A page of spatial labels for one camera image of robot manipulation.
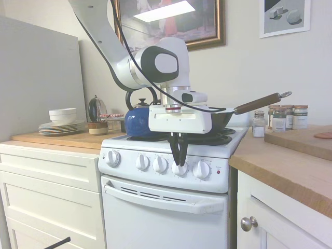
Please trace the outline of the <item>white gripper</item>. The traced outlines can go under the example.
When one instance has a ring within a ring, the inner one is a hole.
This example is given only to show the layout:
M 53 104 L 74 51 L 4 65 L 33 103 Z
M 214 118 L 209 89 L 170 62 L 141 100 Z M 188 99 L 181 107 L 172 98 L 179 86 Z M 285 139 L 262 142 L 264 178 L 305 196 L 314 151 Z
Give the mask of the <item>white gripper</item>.
M 168 113 L 164 106 L 153 105 L 149 108 L 148 126 L 153 132 L 170 132 L 168 142 L 174 162 L 176 165 L 184 166 L 188 148 L 187 133 L 210 132 L 212 118 L 210 113 L 184 106 L 178 113 Z

